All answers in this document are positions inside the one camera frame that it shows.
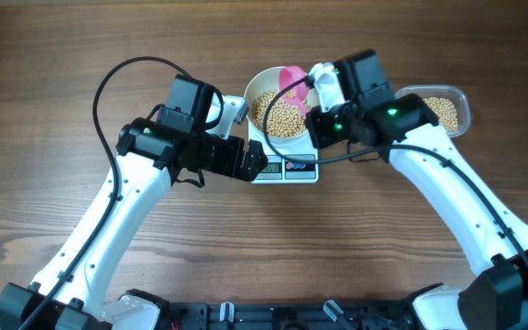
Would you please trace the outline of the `pink plastic measuring scoop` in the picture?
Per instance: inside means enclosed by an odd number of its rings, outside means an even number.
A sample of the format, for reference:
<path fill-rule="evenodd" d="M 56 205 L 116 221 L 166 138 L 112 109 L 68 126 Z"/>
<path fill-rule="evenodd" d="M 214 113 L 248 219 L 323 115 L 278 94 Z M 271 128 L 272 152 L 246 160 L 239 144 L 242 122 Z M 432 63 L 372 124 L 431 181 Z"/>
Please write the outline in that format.
<path fill-rule="evenodd" d="M 289 85 L 306 78 L 307 73 L 298 66 L 285 66 L 279 73 L 279 87 L 283 90 Z M 303 117 L 306 117 L 308 112 L 304 102 L 308 97 L 309 89 L 305 82 L 293 86 L 286 92 L 282 98 L 289 105 L 295 105 L 301 112 Z"/>

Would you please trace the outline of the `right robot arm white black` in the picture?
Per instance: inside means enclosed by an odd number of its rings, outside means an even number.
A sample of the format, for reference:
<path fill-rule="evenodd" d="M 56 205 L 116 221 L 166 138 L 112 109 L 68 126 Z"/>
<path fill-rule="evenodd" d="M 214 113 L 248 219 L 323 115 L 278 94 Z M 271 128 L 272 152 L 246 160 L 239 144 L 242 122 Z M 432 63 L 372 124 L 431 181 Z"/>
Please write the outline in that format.
<path fill-rule="evenodd" d="M 365 50 L 312 67 L 319 106 L 306 117 L 315 148 L 347 140 L 405 176 L 461 246 L 474 280 L 438 284 L 412 299 L 426 329 L 528 329 L 528 225 L 469 166 L 417 94 L 397 96 L 378 55 Z"/>

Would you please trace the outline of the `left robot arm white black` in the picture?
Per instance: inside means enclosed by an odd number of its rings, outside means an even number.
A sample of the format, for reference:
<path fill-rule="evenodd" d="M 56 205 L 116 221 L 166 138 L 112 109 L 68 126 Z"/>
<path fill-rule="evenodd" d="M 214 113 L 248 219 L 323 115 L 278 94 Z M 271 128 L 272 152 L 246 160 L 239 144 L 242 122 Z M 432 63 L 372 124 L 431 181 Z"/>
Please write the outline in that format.
<path fill-rule="evenodd" d="M 177 75 L 166 103 L 120 132 L 110 171 L 79 224 L 29 286 L 0 293 L 2 329 L 168 329 L 170 304 L 141 290 L 105 295 L 127 247 L 181 170 L 252 182 L 267 165 L 263 147 L 234 137 L 246 101 Z"/>

